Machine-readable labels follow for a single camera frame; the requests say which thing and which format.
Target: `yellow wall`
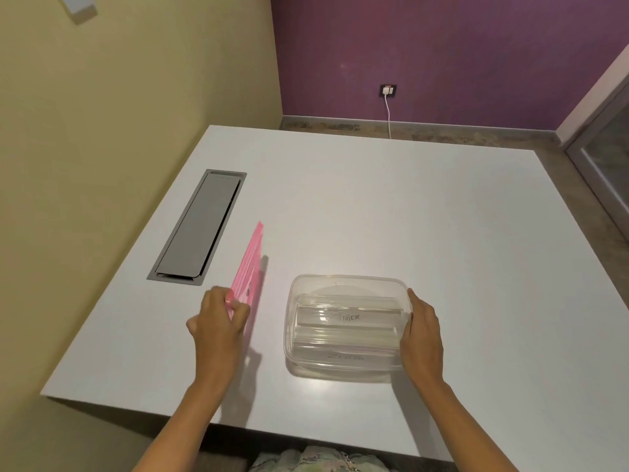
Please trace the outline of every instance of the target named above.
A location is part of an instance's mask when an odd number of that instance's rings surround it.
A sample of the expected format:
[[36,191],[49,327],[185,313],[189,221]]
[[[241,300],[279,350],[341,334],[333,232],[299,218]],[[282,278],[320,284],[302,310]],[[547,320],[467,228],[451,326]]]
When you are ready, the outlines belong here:
[[37,396],[210,124],[277,128],[269,0],[0,0],[0,469],[130,469],[147,439]]

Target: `white table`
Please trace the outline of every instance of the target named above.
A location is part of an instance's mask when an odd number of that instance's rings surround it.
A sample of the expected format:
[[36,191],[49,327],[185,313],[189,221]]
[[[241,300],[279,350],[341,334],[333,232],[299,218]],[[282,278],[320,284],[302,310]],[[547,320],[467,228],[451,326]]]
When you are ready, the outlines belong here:
[[[203,286],[147,280],[207,168],[247,178]],[[248,368],[214,422],[449,459],[405,381],[286,368],[297,275],[392,277],[434,305],[446,380],[521,470],[629,464],[629,312],[526,150],[211,126],[42,394],[170,415],[194,375],[185,321],[231,284],[259,220]]]

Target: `plastic container lid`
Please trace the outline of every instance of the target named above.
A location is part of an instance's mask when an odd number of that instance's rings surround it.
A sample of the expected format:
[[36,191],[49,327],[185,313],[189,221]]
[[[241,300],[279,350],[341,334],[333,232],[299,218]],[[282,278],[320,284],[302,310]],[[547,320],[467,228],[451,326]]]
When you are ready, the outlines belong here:
[[402,369],[399,341],[411,313],[406,290],[390,278],[298,276],[286,307],[287,358],[304,367]]

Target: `hand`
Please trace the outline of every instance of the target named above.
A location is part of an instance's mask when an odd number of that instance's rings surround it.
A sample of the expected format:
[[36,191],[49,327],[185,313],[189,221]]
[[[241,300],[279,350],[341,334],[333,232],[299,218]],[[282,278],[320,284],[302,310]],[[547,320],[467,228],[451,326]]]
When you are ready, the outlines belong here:
[[417,298],[410,288],[408,298],[413,313],[400,341],[400,355],[406,374],[422,394],[426,388],[444,382],[444,345],[435,309]]
[[249,317],[249,305],[232,301],[230,320],[225,304],[229,288],[213,287],[205,293],[200,313],[185,325],[194,338],[196,375],[194,383],[224,395],[238,369],[242,332]]

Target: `person's left hand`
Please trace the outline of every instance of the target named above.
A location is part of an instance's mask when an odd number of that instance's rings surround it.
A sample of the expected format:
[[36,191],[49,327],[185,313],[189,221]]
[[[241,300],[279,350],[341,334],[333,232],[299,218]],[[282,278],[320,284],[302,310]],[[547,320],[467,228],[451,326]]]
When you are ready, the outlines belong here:
[[230,320],[225,304],[229,288],[215,286],[205,293],[200,313],[185,325],[194,338],[196,375],[194,382],[202,388],[227,390],[238,369],[242,333],[249,317],[249,305],[232,301]]

